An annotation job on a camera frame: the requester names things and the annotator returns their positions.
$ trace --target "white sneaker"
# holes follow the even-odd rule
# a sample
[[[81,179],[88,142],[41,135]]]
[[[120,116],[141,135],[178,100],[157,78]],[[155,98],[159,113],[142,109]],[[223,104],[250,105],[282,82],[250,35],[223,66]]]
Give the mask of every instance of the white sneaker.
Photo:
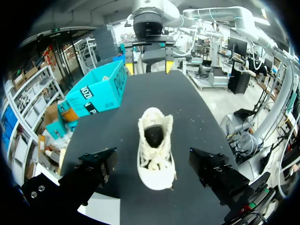
[[[164,116],[157,108],[147,109],[138,121],[137,170],[144,185],[153,190],[172,188],[176,178],[171,152],[172,125],[173,116]]]

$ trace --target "screw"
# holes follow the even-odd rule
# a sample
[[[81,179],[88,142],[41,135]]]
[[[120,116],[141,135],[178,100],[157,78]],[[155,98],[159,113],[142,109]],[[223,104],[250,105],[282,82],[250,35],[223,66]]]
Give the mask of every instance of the screw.
[[[38,186],[38,190],[41,191],[41,192],[44,191],[45,190],[45,186],[44,185]]]
[[[32,191],[30,196],[31,196],[32,198],[36,198],[37,195],[38,195],[38,194],[37,194],[36,191]]]

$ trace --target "black cabinet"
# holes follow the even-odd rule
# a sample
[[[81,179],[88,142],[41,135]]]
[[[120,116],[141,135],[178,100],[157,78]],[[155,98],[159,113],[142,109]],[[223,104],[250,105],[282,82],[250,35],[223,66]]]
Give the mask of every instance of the black cabinet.
[[[251,75],[249,73],[241,73],[240,71],[235,70],[233,65],[228,82],[229,90],[231,90],[234,94],[244,94],[247,89],[250,76]]]

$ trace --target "metal shelf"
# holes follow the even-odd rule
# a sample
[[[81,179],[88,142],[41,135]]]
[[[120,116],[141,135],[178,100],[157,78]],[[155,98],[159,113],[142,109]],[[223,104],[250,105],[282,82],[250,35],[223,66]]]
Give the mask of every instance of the metal shelf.
[[[6,101],[6,103],[3,105],[2,107],[2,111],[1,111],[1,117],[0,117],[0,120],[2,119],[5,111],[6,111],[6,108],[8,107],[9,103],[8,103],[8,100]]]
[[[23,91],[23,89],[34,79],[36,78],[38,75],[40,75],[44,70],[46,70],[49,66],[47,67],[43,67],[41,68],[39,71],[37,71],[28,81],[26,81],[25,84],[23,84],[20,89],[15,93],[15,95],[13,96],[13,99],[15,100]]]
[[[10,136],[10,139],[9,139],[9,144],[8,144],[8,149],[7,149],[7,154],[6,154],[6,159],[7,159],[7,161],[8,161],[8,159],[9,159],[9,153],[10,153],[11,143],[12,143],[12,141],[13,141],[13,139],[14,139],[15,132],[17,131],[18,125],[19,125],[19,121],[16,122],[15,127],[14,127],[14,129],[13,129],[13,132],[11,133],[11,136]]]
[[[47,108],[48,106],[51,105],[51,103],[56,99],[56,97],[57,97],[59,94],[60,94],[60,93],[57,92],[57,93],[50,99],[50,101],[47,103],[45,109],[43,109],[43,111],[42,111],[42,112],[39,114],[39,116],[37,117],[37,120],[36,120],[36,122],[33,124],[32,129],[36,129],[36,127],[37,127],[37,125],[38,125],[38,122],[41,120],[42,116],[44,115],[44,113],[45,113],[45,111],[46,111],[46,108]]]
[[[27,149],[26,149],[26,153],[25,153],[25,161],[24,163],[22,163],[22,169],[23,169],[23,177],[25,177],[25,167],[26,167],[26,163],[27,163],[27,157],[28,157],[28,153],[29,153],[29,149],[31,147],[32,144],[32,137],[29,139],[28,144],[27,144]]]
[[[27,112],[27,110],[29,109],[30,105],[32,104],[32,102],[39,96],[39,94],[43,91],[44,88],[48,87],[51,82],[53,82],[53,79],[49,80],[45,85],[43,85],[41,87],[41,89],[34,95],[34,98],[32,100],[30,100],[30,102],[27,104],[27,106],[25,107],[25,109],[23,110],[23,112],[21,113],[22,116],[25,115],[25,113]]]

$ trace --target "black table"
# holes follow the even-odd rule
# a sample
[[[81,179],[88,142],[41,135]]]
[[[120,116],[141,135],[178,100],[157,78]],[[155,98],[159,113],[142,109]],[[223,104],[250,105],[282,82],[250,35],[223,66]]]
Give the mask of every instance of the black table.
[[[137,122],[149,107],[174,117],[172,153],[178,179],[174,190],[153,191],[141,182],[136,166]],[[62,175],[78,164],[85,152],[117,147],[119,162],[99,193],[121,199],[121,225],[222,224],[228,213],[212,190],[204,188],[188,163],[195,147],[230,158],[237,168],[225,135],[205,102],[180,71],[128,77],[121,107],[82,117],[65,154]]]

